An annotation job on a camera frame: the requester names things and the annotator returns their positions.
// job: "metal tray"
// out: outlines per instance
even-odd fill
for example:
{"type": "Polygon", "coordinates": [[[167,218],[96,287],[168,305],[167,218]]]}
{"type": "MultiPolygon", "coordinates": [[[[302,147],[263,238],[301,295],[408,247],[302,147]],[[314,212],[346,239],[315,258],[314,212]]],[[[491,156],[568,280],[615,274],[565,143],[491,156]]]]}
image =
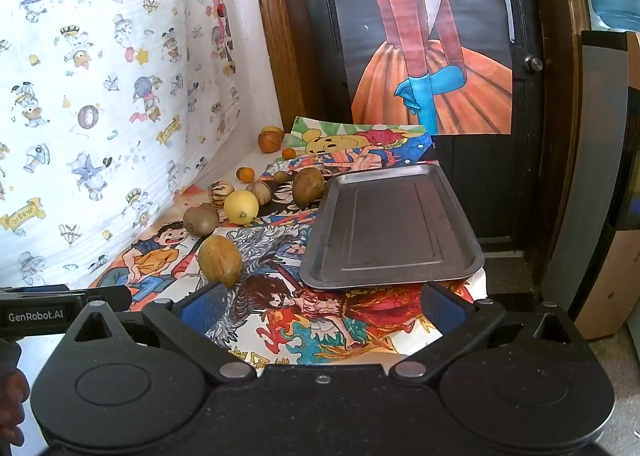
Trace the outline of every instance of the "metal tray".
{"type": "Polygon", "coordinates": [[[437,165],[334,176],[300,266],[315,289],[465,279],[484,257],[437,165]]]}

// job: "black door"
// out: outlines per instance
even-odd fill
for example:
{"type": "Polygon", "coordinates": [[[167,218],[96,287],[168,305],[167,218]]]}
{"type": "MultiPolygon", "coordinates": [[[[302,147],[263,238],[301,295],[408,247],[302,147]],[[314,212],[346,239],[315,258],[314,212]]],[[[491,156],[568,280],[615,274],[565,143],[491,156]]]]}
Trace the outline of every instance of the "black door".
{"type": "MultiPolygon", "coordinates": [[[[436,136],[436,153],[485,249],[527,242],[543,131],[542,36],[537,0],[505,0],[510,14],[513,111],[510,135],[436,136]]],[[[307,0],[322,85],[334,121],[351,101],[334,0],[307,0]]]]}

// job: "yellow star print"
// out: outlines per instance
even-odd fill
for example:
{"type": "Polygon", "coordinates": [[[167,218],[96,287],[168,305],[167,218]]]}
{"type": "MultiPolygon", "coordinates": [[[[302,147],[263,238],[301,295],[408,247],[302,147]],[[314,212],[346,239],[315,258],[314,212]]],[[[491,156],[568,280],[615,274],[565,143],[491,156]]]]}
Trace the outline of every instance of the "yellow star print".
{"type": "Polygon", "coordinates": [[[146,64],[149,61],[149,52],[148,51],[144,51],[143,49],[141,49],[136,54],[136,60],[138,61],[138,63],[140,65],[146,64]]]}

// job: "wooden door frame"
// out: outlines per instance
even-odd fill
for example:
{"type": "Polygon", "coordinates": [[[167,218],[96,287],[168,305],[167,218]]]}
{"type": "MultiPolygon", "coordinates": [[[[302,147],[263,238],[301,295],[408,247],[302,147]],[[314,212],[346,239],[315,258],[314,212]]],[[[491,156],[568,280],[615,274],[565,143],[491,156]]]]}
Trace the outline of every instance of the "wooden door frame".
{"type": "MultiPolygon", "coordinates": [[[[296,38],[300,24],[292,25],[291,20],[296,17],[300,21],[300,6],[287,5],[287,0],[259,1],[280,113],[288,130],[297,115],[322,114],[318,109],[322,100],[319,75],[306,74],[305,80],[305,68],[313,67],[310,62],[317,64],[314,54],[303,52],[306,46],[313,47],[312,40],[308,41],[312,35],[306,31],[302,38],[296,38]],[[316,110],[307,112],[310,103],[316,110]]],[[[580,32],[591,27],[588,0],[538,2],[545,51],[545,124],[526,247],[534,280],[542,278],[551,258],[571,188],[582,103],[580,32]]]]}

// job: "screw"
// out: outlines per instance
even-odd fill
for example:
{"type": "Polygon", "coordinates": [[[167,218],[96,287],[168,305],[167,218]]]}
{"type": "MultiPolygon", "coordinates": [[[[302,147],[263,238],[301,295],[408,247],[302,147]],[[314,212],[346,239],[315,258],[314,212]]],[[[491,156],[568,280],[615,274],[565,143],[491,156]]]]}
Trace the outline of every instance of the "screw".
{"type": "Polygon", "coordinates": [[[220,367],[220,375],[225,378],[244,378],[251,373],[251,366],[244,362],[227,362],[220,367]]]}
{"type": "Polygon", "coordinates": [[[396,366],[396,373],[404,378],[420,378],[427,372],[427,368],[420,362],[400,362],[396,366]]]}

